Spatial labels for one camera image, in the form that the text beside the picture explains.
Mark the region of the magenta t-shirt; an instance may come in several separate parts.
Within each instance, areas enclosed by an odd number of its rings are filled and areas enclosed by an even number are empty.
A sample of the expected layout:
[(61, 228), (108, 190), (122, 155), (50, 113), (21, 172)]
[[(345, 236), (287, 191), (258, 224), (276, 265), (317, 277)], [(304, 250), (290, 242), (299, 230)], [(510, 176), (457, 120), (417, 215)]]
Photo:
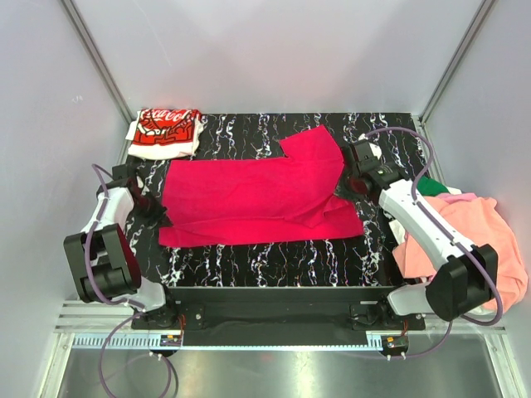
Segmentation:
[(363, 234), (353, 203), (337, 197), (343, 157), (320, 125), (280, 141), (278, 158), (173, 161), (163, 205), (172, 225), (160, 245), (193, 248)]

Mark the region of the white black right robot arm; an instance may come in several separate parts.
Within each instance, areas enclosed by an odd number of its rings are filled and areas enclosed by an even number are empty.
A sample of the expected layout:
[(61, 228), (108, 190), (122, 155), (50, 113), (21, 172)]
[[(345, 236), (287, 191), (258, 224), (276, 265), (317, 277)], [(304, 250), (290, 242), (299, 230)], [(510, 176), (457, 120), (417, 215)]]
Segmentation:
[(451, 322), (465, 318), (494, 300), (491, 324), (503, 314), (496, 287), (499, 257), (491, 245), (477, 245), (441, 216), (395, 163), (382, 163), (369, 141), (341, 149), (344, 169), (339, 185), (355, 197), (366, 197), (399, 221), (426, 254), (435, 270), (422, 284), (406, 284), (391, 291), (384, 302), (397, 317), (433, 313)]

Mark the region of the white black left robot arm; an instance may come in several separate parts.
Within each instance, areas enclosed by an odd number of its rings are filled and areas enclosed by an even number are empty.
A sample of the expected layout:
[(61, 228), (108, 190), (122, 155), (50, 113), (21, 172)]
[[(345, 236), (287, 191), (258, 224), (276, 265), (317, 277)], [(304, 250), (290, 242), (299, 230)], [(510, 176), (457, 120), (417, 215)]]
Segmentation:
[(177, 304), (167, 287), (141, 275), (124, 233), (131, 213), (148, 228), (171, 226), (167, 208), (143, 192), (134, 167), (114, 166), (109, 182), (103, 180), (102, 167), (92, 167), (100, 180), (95, 211), (81, 232), (63, 242), (78, 296), (85, 303), (130, 306), (152, 322), (169, 323), (178, 315)]

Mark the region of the green t-shirt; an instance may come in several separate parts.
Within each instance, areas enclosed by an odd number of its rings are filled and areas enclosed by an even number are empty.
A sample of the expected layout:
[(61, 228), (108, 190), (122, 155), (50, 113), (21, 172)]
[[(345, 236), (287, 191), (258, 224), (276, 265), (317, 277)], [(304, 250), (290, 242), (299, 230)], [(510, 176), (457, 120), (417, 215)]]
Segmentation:
[(421, 177), (417, 183), (417, 190), (424, 197), (437, 197), (450, 192), (442, 183), (425, 176)]

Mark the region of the folded white red graphic t-shirt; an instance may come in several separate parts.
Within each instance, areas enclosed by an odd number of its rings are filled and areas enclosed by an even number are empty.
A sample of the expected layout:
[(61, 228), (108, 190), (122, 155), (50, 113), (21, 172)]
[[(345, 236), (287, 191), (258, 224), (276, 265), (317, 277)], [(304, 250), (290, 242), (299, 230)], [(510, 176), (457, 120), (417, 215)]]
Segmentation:
[(196, 109), (141, 109), (126, 135), (128, 155), (152, 161), (191, 157), (203, 129)]

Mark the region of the light pink t-shirt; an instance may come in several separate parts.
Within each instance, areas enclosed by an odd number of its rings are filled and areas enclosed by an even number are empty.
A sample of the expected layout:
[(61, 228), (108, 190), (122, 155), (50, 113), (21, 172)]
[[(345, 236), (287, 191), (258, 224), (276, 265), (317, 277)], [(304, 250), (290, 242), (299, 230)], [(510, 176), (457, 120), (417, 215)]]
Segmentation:
[(456, 203), (459, 201), (470, 202), (478, 198), (472, 192), (461, 193), (461, 194), (442, 193), (438, 195), (437, 197), (448, 204)]

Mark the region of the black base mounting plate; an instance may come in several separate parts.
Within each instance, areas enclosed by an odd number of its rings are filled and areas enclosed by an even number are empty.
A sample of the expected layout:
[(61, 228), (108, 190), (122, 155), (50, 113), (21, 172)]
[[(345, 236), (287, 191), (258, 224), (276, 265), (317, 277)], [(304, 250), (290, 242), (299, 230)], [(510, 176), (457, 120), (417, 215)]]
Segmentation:
[(183, 332), (186, 347), (354, 346), (367, 332), (421, 331), (419, 314), (384, 307), (388, 287), (172, 288), (169, 323), (136, 320), (137, 330)]

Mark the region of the peach t-shirt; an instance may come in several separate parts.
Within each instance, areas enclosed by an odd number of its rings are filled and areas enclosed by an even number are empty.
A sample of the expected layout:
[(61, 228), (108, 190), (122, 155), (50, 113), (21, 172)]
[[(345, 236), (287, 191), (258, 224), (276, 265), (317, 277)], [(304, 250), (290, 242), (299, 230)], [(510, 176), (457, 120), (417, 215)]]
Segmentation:
[[(452, 227), (478, 246), (490, 245), (498, 255), (496, 287), (507, 311), (520, 302), (527, 291), (529, 277), (520, 254), (516, 237), (502, 216), (496, 211), (497, 201), (478, 197), (465, 202), (448, 204), (438, 197), (426, 201)], [(392, 252), (397, 267), (406, 279), (430, 278), (435, 274), (426, 253), (410, 236)]]

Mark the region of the left orange connector board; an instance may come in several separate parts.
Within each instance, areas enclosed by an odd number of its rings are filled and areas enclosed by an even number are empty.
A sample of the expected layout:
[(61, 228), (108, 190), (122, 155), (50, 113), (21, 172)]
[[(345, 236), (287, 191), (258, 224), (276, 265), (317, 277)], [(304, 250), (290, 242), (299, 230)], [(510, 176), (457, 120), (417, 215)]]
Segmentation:
[(160, 336), (161, 347), (181, 347), (183, 344), (183, 332), (163, 333)]

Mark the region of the orange connector board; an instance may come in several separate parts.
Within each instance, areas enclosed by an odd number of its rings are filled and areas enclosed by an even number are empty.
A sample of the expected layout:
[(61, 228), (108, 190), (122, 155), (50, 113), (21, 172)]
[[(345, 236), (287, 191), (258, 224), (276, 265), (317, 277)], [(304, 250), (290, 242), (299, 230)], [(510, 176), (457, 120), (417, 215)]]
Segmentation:
[(382, 346), (389, 350), (406, 352), (409, 347), (409, 338), (406, 335), (386, 336), (382, 338)]
[(181, 347), (183, 344), (183, 332), (163, 333), (160, 336), (161, 347)]

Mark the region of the right orange connector board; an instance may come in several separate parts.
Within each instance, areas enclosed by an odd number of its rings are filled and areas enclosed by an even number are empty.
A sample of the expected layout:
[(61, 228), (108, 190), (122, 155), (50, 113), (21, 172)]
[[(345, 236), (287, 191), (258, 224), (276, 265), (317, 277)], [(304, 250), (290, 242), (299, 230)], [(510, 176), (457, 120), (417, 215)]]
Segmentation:
[(406, 335), (386, 336), (382, 338), (382, 346), (389, 350), (406, 352), (409, 347), (409, 338)]

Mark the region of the front aluminium extrusion rail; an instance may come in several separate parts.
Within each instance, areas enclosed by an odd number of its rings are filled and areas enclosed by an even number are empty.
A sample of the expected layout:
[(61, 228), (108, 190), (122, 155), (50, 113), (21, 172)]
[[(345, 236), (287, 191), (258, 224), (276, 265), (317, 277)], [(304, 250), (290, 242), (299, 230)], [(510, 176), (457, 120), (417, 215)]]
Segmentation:
[(354, 351), (407, 349), (419, 335), (436, 343), (454, 334), (502, 334), (503, 323), (481, 327), (463, 318), (447, 323), (434, 314), (402, 320), (378, 314), (373, 301), (327, 303), (186, 303), (181, 318), (163, 327), (147, 318), (130, 320), (131, 310), (67, 301), (56, 320), (56, 333), (69, 333), (74, 347), (223, 351)]

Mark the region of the aluminium frame rail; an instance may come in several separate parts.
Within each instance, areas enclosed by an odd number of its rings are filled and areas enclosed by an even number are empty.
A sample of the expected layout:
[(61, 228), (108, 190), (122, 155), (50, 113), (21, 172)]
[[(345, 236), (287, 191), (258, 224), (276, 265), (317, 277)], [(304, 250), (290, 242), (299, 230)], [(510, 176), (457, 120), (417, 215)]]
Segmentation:
[(107, 89), (110, 98), (119, 111), (121, 117), (126, 123), (132, 122), (134, 115), (126, 103), (109, 67), (106, 65), (105, 59), (102, 56), (99, 47), (96, 44), (95, 38), (90, 32), (90, 29), (83, 18), (80, 9), (76, 2), (72, 0), (60, 0), (61, 7), (66, 13), (71, 25), (76, 31), (76, 35), (80, 39), (82, 46), (85, 48), (92, 64), (94, 65), (103, 85)]

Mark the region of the right aluminium frame post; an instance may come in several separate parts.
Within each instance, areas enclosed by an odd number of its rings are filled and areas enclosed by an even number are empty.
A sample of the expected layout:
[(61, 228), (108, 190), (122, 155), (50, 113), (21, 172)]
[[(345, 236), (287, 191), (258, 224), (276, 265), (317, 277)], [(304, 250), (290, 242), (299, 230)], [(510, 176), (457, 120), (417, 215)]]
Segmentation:
[(470, 20), (468, 27), (465, 30), (463, 37), (460, 39), (457, 48), (453, 52), (448, 65), (439, 79), (436, 88), (432, 92), (423, 111), (418, 115), (419, 122), (422, 126), (427, 125), (428, 120), (435, 111), (436, 106), (439, 104), (441, 98), (446, 92), (446, 89), (451, 84), (455, 73), (459, 70), (460, 65), (469, 53), (477, 36), (480, 34), (483, 25), (486, 23), (496, 4), (496, 0), (482, 0), (480, 2)]

